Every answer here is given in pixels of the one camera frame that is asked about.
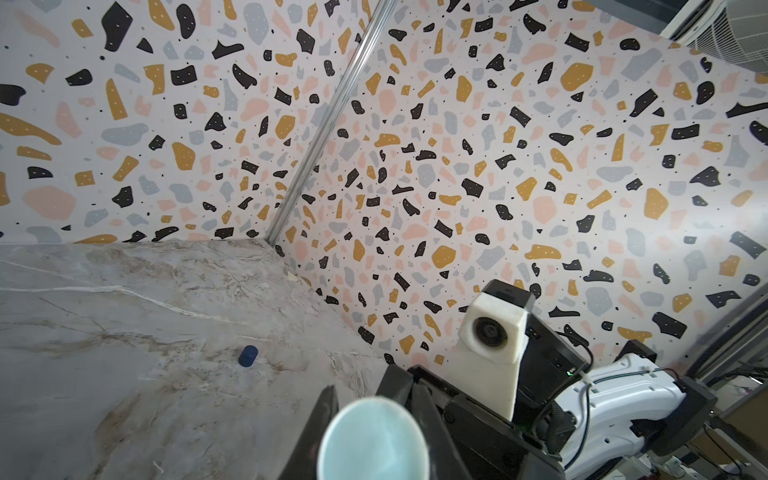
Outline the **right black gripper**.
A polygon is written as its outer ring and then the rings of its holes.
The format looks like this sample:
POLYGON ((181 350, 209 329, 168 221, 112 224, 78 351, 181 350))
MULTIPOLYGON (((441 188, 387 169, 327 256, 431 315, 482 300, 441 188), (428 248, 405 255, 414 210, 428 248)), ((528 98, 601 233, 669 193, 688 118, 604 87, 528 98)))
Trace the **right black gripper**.
POLYGON ((415 384, 429 390, 471 479, 565 477, 560 461, 537 441, 420 366, 388 365, 375 395, 409 408, 415 384))

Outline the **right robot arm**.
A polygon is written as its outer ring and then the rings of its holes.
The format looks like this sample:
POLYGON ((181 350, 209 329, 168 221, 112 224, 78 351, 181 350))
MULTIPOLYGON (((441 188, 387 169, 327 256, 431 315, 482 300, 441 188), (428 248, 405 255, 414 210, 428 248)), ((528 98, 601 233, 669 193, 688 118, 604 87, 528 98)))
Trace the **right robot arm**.
POLYGON ((377 392, 419 420, 434 479, 598 479, 626 459, 668 458, 716 401, 636 340, 592 369, 528 306, 487 294, 441 374, 392 365, 377 392))

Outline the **blue glue stick cap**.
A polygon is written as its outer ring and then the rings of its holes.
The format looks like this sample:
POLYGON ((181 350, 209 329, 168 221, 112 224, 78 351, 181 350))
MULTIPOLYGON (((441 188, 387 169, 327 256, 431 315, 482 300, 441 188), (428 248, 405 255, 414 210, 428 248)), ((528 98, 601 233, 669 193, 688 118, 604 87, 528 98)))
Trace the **blue glue stick cap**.
POLYGON ((258 355, 259 355, 259 350, 256 346, 247 345, 241 350, 238 356, 238 359, 237 359, 238 364, 241 367, 250 368, 255 363, 255 360, 257 359, 258 355))

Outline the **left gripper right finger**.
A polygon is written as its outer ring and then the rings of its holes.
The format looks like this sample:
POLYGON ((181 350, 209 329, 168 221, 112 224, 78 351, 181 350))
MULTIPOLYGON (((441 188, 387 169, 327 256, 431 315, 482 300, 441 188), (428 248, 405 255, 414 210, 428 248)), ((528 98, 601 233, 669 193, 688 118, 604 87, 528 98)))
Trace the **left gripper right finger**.
POLYGON ((425 438, 429 479, 470 480, 471 475, 425 386, 412 387, 410 411, 425 438))

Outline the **blue white glue stick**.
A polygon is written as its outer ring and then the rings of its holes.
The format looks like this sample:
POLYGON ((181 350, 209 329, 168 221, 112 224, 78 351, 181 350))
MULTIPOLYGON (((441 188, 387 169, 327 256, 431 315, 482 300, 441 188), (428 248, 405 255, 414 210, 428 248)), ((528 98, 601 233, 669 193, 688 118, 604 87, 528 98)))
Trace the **blue white glue stick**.
POLYGON ((393 400, 356 400, 325 431, 316 466, 319 479, 428 479, 425 437, 414 416, 393 400))

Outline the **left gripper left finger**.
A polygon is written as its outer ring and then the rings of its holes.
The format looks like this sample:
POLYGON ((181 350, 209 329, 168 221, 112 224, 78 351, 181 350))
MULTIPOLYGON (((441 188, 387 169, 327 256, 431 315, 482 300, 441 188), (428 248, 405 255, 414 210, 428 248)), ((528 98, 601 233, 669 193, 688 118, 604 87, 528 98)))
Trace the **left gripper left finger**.
POLYGON ((298 441, 278 476, 279 480, 318 478, 317 466, 322 439, 338 411, 336 388, 329 385, 318 396, 298 441))

